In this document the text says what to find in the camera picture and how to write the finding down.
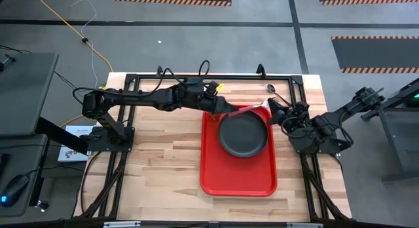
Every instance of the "wooden table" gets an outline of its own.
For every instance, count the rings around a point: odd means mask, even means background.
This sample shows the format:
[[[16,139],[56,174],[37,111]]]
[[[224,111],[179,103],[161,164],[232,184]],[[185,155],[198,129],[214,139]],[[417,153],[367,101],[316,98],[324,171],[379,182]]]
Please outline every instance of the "wooden table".
[[[123,88],[126,73],[110,73],[107,87]],[[327,111],[319,75],[303,75],[310,116]],[[267,81],[217,80],[225,83],[219,93],[230,103],[259,104],[273,97]],[[157,80],[141,80],[140,89],[150,91]],[[288,84],[272,81],[277,92],[290,100]],[[162,88],[175,84],[164,80]],[[110,114],[116,119],[118,107]],[[187,221],[309,221],[301,162],[279,126],[274,126],[278,188],[269,197],[214,197],[200,187],[202,112],[177,109],[167,113],[152,107],[137,107],[136,136],[128,154],[118,219]],[[339,164],[329,155],[319,155],[323,186],[341,211],[351,217]],[[92,165],[84,187],[85,206],[98,195],[109,160],[102,153]],[[316,211],[320,214],[313,188]],[[77,206],[75,216],[80,214]]]

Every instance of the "red tray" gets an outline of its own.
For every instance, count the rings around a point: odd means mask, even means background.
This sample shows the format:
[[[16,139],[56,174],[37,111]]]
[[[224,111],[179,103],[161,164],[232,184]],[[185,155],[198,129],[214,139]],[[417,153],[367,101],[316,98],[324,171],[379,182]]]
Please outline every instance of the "red tray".
[[[267,122],[270,112],[264,107],[252,110]],[[265,197],[276,190],[276,161],[272,127],[268,127],[268,143],[256,156],[240,158],[231,155],[218,140],[219,121],[204,112],[202,117],[202,151],[200,183],[210,195]]]

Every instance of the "metal spoon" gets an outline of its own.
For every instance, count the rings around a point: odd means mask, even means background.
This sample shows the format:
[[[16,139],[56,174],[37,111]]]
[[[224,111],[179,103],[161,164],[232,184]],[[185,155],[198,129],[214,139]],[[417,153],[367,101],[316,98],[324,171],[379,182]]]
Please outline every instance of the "metal spoon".
[[[275,87],[273,85],[268,84],[267,88],[268,88],[269,93],[273,93],[273,94],[277,95],[277,97],[279,97],[284,103],[286,103],[288,105],[288,107],[292,106],[287,100],[285,100],[278,93],[275,92]]]

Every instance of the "gray floor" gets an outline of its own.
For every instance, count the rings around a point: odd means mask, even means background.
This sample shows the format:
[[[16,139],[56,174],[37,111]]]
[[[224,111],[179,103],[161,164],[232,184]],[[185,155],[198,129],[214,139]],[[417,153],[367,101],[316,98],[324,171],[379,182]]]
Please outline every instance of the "gray floor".
[[[78,0],[45,0],[64,18],[89,20],[94,12]],[[291,22],[288,0],[233,0],[231,7],[197,7],[117,3],[90,0],[97,20],[152,22]],[[337,24],[417,24],[419,3],[389,5],[321,6],[318,0],[295,0],[299,22]],[[37,0],[4,0],[0,18],[56,19]],[[330,110],[352,99],[363,86],[384,87],[389,97],[417,78],[414,74],[342,74],[331,44],[332,35],[417,35],[415,29],[301,29],[310,74],[320,74]],[[155,71],[158,65],[174,71],[196,72],[204,59],[213,72],[253,73],[264,64],[269,73],[301,73],[293,28],[92,26],[85,33],[108,57],[115,71]],[[0,25],[0,44],[32,52],[57,52],[56,71],[77,86],[93,86],[90,50],[65,26]],[[99,83],[109,69],[94,58]],[[79,115],[80,105],[71,89],[54,77],[43,116],[56,124]],[[93,124],[80,120],[77,124]],[[419,226],[419,180],[383,185],[380,178],[397,172],[393,152],[378,119],[364,123],[354,117],[344,123],[355,144],[342,154],[344,179],[353,217],[359,221]],[[54,163],[57,152],[48,156]],[[49,179],[42,197],[50,201],[45,213],[28,210],[22,218],[0,223],[68,218],[74,207],[80,176]]]

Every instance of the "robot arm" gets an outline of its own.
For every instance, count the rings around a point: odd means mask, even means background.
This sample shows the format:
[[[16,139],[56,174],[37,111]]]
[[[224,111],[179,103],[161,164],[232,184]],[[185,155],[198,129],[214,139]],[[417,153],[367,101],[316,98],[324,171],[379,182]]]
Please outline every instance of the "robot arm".
[[[364,87],[343,107],[312,119],[308,118],[309,105],[306,103],[298,102],[291,109],[270,100],[272,118],[269,124],[279,124],[298,153],[340,153],[354,143],[342,128],[342,123],[356,113],[378,107],[384,100],[383,96],[378,95],[381,90],[376,92]],[[344,140],[336,137],[335,131],[338,129],[342,131]]]
[[[116,105],[151,106],[161,111],[186,107],[210,113],[230,113],[238,108],[224,97],[217,96],[219,84],[204,83],[200,77],[190,77],[169,88],[151,92],[115,89],[92,90],[84,95],[82,114],[97,120],[108,131],[112,142],[124,141],[126,132],[122,123],[116,122],[108,111]]]

